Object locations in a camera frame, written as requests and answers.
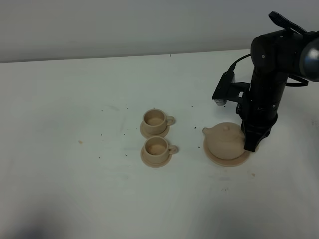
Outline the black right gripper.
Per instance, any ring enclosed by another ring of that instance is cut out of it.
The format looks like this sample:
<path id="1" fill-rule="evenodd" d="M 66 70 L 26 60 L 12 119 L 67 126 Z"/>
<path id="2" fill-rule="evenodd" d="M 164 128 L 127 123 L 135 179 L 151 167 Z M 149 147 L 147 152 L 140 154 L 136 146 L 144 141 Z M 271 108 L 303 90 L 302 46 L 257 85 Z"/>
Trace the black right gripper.
<path id="1" fill-rule="evenodd" d="M 275 100 L 272 96 L 257 96 L 255 99 L 249 92 L 243 93 L 236 113 L 242 120 L 241 130 L 245 134 L 246 151 L 255 152 L 259 143 L 269 136 L 278 118 L 278 101 Z"/>

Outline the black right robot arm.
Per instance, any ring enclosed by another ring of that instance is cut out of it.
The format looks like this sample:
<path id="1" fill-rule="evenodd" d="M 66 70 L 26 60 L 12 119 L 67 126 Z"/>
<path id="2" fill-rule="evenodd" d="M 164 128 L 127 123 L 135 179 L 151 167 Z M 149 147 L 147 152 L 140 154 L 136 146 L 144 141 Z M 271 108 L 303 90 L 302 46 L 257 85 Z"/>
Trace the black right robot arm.
<path id="1" fill-rule="evenodd" d="M 245 135 L 244 149 L 250 152 L 255 151 L 276 123 L 287 79 L 299 84 L 319 80 L 319 33 L 307 32 L 275 11 L 269 13 L 269 18 L 282 30 L 252 41 L 252 79 L 238 110 Z"/>

